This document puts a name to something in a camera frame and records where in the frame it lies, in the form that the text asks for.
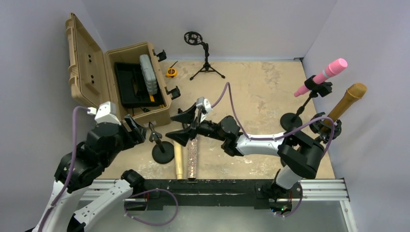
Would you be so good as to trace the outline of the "glitter microphone with grey head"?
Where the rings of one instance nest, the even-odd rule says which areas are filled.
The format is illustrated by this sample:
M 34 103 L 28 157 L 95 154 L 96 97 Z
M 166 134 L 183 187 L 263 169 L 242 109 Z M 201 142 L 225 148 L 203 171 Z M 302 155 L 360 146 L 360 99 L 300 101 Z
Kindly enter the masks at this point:
M 188 179 L 196 179 L 197 176 L 197 146 L 198 139 L 195 137 L 188 142 Z

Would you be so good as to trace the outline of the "cream beige microphone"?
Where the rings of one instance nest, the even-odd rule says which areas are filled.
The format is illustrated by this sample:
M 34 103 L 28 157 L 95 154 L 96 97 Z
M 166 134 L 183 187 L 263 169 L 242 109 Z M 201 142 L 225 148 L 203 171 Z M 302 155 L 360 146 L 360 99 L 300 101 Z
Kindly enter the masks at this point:
M 176 179 L 183 179 L 183 147 L 178 142 L 174 141 L 174 158 L 175 158 L 175 169 L 176 169 Z

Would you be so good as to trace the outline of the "black round-base mic stand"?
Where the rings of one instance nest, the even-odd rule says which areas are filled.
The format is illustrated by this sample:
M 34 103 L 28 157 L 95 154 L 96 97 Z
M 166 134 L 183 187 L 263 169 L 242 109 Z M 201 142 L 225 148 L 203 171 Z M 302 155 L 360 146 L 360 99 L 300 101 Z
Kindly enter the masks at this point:
M 149 122 L 148 127 L 151 131 L 149 141 L 155 143 L 152 149 L 154 161 L 159 164 L 170 163 L 175 157 L 173 144 L 168 141 L 162 141 L 162 134 L 155 131 L 154 125 L 151 122 Z

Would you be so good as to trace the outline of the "black tripod mic stand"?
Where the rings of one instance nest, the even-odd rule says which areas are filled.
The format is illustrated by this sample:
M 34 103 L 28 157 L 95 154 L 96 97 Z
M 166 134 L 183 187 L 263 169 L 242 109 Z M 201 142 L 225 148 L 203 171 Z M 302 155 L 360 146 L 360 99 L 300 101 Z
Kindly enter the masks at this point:
M 210 73 L 210 72 L 215 72 L 218 75 L 220 75 L 221 78 L 225 79 L 225 75 L 218 72 L 209 63 L 209 61 L 208 61 L 208 58 L 209 58 L 209 55 L 210 55 L 209 54 L 209 44 L 205 43 L 203 41 L 203 37 L 202 37 L 201 34 L 199 34 L 198 32 L 195 32 L 195 31 L 188 31 L 184 34 L 184 41 L 185 41 L 185 43 L 187 43 L 189 45 L 193 45 L 193 46 L 200 45 L 200 46 L 202 46 L 202 48 L 204 50 L 204 55 L 205 55 L 204 64 L 203 64 L 202 68 L 200 70 L 198 70 L 192 77 L 190 77 L 191 81 L 199 73 Z

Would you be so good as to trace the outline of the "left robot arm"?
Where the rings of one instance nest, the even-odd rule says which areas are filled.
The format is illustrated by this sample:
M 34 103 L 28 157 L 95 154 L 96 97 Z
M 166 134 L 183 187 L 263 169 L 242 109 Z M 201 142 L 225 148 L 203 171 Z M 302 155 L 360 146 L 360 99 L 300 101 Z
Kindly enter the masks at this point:
M 125 171 L 107 193 L 77 209 L 82 196 L 123 150 L 142 144 L 146 128 L 129 115 L 121 123 L 99 122 L 85 141 L 75 143 L 63 156 L 54 174 L 55 181 L 47 207 L 33 232 L 88 232 L 95 223 L 120 201 L 144 193 L 144 179 L 136 171 Z

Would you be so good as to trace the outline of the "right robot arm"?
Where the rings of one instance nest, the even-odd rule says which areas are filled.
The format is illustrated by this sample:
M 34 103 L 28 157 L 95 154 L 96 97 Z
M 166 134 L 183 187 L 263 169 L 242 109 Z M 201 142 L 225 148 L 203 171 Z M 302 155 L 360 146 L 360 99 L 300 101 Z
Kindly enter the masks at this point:
M 220 122 L 202 120 L 203 109 L 193 105 L 171 117 L 172 121 L 187 127 L 166 133 L 166 137 L 182 146 L 202 135 L 222 142 L 222 150 L 229 156 L 271 155 L 281 158 L 285 166 L 274 177 L 268 193 L 284 196 L 301 179 L 315 179 L 324 154 L 321 143 L 302 131 L 289 131 L 272 135 L 245 135 L 233 116 Z

